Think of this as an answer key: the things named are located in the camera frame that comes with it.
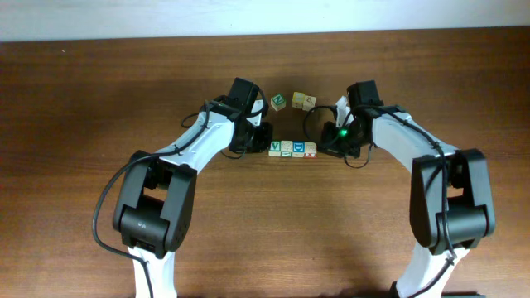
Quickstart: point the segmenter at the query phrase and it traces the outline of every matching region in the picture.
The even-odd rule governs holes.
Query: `white wall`
[[[530,0],[0,0],[0,41],[530,25]]]

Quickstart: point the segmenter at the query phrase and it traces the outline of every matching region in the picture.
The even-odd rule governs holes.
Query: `cable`
[[[116,253],[116,254],[118,254],[120,256],[128,257],[128,258],[130,258],[130,259],[132,259],[134,261],[140,262],[140,264],[142,264],[142,267],[143,267],[143,272],[144,272],[145,277],[146,277],[147,287],[149,288],[149,295],[150,295],[151,298],[153,298],[153,290],[152,290],[151,279],[149,278],[149,271],[147,270],[147,262],[142,260],[140,257],[134,256],[134,255],[132,255],[130,253],[127,253],[127,252],[123,252],[123,251],[121,251],[121,250],[119,250],[117,248],[113,248],[113,247],[109,246],[108,244],[104,243],[103,241],[101,241],[101,239],[98,236],[98,229],[97,229],[99,211],[101,210],[101,206],[103,205],[103,202],[105,201],[107,193],[113,187],[113,185],[116,182],[116,180],[118,180],[119,177],[123,173],[128,171],[130,168],[132,168],[133,166],[135,166],[135,165],[137,165],[137,164],[139,164],[141,162],[144,162],[144,161],[152,161],[152,160],[155,160],[155,159],[157,159],[159,157],[172,156],[172,155],[178,154],[179,152],[182,152],[187,147],[189,147],[202,134],[202,132],[208,126],[208,121],[210,119],[210,109],[208,108],[208,105],[206,103],[204,105],[204,110],[206,112],[205,123],[201,126],[200,130],[186,144],[184,144],[182,147],[177,147],[176,145],[174,145],[175,149],[173,151],[161,152],[161,153],[152,153],[152,154],[150,154],[148,156],[140,157],[140,158],[138,158],[138,159],[136,159],[134,161],[130,161],[125,166],[123,166],[121,169],[119,169],[116,172],[116,174],[114,174],[114,176],[110,179],[110,181],[107,183],[105,188],[103,189],[103,192],[99,196],[98,203],[96,204],[96,208],[94,210],[94,217],[92,218],[92,235],[94,236],[95,242],[100,247],[104,248],[105,250],[107,250],[109,252],[113,252],[113,253]]]
[[[419,295],[429,291],[441,279],[441,277],[444,276],[444,274],[446,274],[447,269],[449,269],[449,266],[451,266],[451,265],[454,265],[453,261],[451,261],[449,258],[447,258],[446,259],[446,263],[440,269],[440,271],[436,274],[436,276],[434,276],[432,281],[429,282],[429,284],[426,287],[424,287],[423,289],[421,289],[421,290],[417,291],[416,293],[412,294],[408,298],[415,298],[415,297],[418,297]]]
[[[372,147],[373,147],[373,144],[370,144],[370,147],[368,148],[368,157],[366,158],[366,162],[361,165],[361,166],[352,166],[348,163],[348,155],[347,154],[344,154],[344,163],[349,166],[350,168],[353,168],[353,169],[361,169],[361,168],[364,168],[366,165],[368,165],[368,163],[370,162],[370,156],[372,155]]]

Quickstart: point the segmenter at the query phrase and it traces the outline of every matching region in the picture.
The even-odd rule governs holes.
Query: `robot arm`
[[[137,163],[125,175],[113,227],[129,253],[142,260],[133,263],[137,298],[151,295],[149,284],[152,297],[176,297],[175,251],[190,227],[196,177],[211,158],[226,147],[260,152],[270,143],[272,126],[261,122],[268,105],[265,98],[256,100],[258,93],[263,97],[258,86],[236,78],[229,95],[205,105],[194,125],[159,150],[158,158]],[[149,154],[138,151],[131,160],[144,156]],[[145,195],[145,188],[165,189],[166,199]]]
[[[484,156],[475,149],[461,151],[445,144],[418,126],[401,107],[383,107],[373,81],[350,86],[348,98],[339,99],[334,114],[335,123],[325,125],[322,141],[327,145],[320,151],[338,157],[359,157],[360,147],[370,143],[388,151],[412,173],[410,224],[417,243],[407,270],[393,284],[393,297],[440,297],[456,263],[482,237],[494,231]],[[462,196],[449,201],[449,244],[443,237],[441,220],[441,189],[447,185],[443,185],[437,170],[441,166],[440,151],[425,135],[404,123],[437,143],[448,165],[447,182],[463,189]],[[449,245],[455,256],[447,249]]]

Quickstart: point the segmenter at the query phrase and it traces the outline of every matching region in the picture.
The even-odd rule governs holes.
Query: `toy block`
[[[293,142],[292,143],[292,157],[304,157],[304,142]]]
[[[306,95],[300,92],[295,92],[292,95],[292,107],[293,108],[303,108],[304,107],[304,99],[306,99]]]
[[[314,142],[306,142],[304,147],[304,158],[316,158],[316,144]]]
[[[304,111],[309,111],[310,109],[315,107],[315,104],[316,104],[316,97],[306,95],[301,109],[303,109]]]
[[[282,108],[285,108],[287,101],[283,98],[281,94],[276,94],[271,98],[271,106],[275,111],[279,111]]]
[[[280,156],[291,157],[292,156],[292,141],[282,141],[281,143]]]
[[[280,156],[282,152],[280,151],[281,143],[280,141],[272,141],[271,146],[268,148],[269,156]]]

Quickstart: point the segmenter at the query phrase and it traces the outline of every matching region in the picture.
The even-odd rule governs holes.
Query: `wooden table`
[[[133,296],[132,262],[92,239],[99,193],[133,152],[179,137],[180,120],[228,93],[236,76],[268,96],[301,91],[319,104],[375,79],[386,104],[406,107],[445,142],[479,148],[498,226],[446,290],[525,296],[529,57],[529,28],[0,44],[0,297]],[[275,138],[303,139],[301,110],[269,114]],[[179,293],[386,291],[415,241],[410,175],[383,150],[372,158],[351,170],[330,156],[217,155],[200,173],[190,232],[176,254]],[[110,222],[117,193],[99,233],[124,248]]]

